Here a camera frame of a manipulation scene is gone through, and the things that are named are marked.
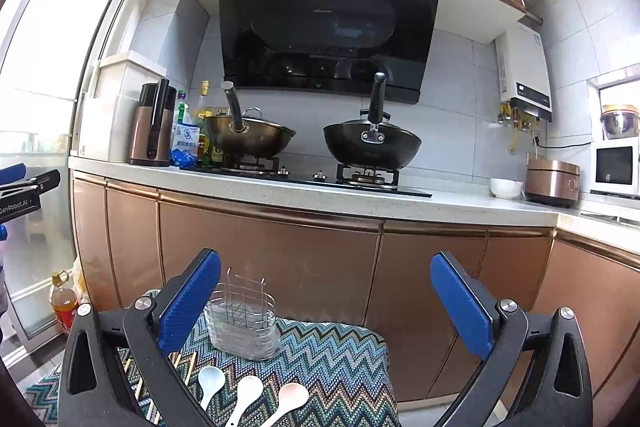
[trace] zigzag patterned tablecloth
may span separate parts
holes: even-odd
[[[400,427],[396,400],[387,373],[387,351],[382,337],[366,328],[337,323],[304,323],[278,319],[282,348],[271,360],[252,362],[214,349],[204,316],[190,333],[178,365],[186,377],[193,351],[196,363],[188,388],[197,401],[202,399],[198,372],[215,365],[226,375],[222,391],[209,404],[213,423],[224,426],[236,405],[238,381],[255,375],[264,382],[264,392],[242,415],[239,427],[261,425],[276,409],[278,390],[296,381],[310,393],[307,404],[287,414],[277,427]],[[125,363],[128,349],[120,350]],[[127,377],[135,389],[140,374],[134,362]],[[25,399],[47,425],[57,425],[60,366],[25,391]],[[151,398],[143,385],[140,406],[146,414]]]

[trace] countertop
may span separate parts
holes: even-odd
[[[378,194],[340,187],[180,171],[175,167],[156,168],[102,162],[76,156],[69,157],[68,167],[71,170],[165,190],[312,212],[465,225],[556,227],[640,254],[640,229],[581,215],[583,210],[620,215],[613,214],[617,207],[610,204],[586,201],[581,204],[583,208],[565,210],[529,201],[506,201],[481,194],[427,189],[416,190],[432,194],[431,198]]]

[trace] black gripper frame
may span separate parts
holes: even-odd
[[[448,251],[450,267],[486,311],[493,348],[435,427],[482,427],[506,387],[522,351],[533,351],[518,394],[500,427],[586,427],[593,425],[591,380],[578,321],[569,309],[552,316],[500,307]]]
[[[158,346],[159,320],[206,259],[202,250],[186,270],[167,281],[150,306],[76,315],[66,344],[58,394],[60,427],[149,427],[129,386],[118,347],[132,357],[164,423],[215,427]]]

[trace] sliding glass door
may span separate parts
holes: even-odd
[[[120,1],[9,0],[0,11],[0,168],[24,163],[28,177],[52,168],[62,176],[40,211],[6,224],[8,239],[0,243],[9,314],[27,351],[58,333],[47,293],[52,271],[69,270],[75,258],[66,166],[71,126],[79,88]]]

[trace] ceramic spoon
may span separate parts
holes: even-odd
[[[242,380],[238,382],[238,402],[229,420],[226,422],[225,427],[238,427],[242,413],[246,411],[247,407],[260,398],[263,389],[264,385],[260,378],[252,375],[242,378]]]
[[[203,367],[198,373],[198,382],[202,388],[204,396],[200,402],[200,406],[207,410],[209,402],[220,389],[225,385],[225,374],[217,367],[207,365]]]
[[[286,413],[302,407],[308,400],[309,391],[304,385],[298,383],[283,385],[278,392],[278,409],[260,427],[272,427]]]

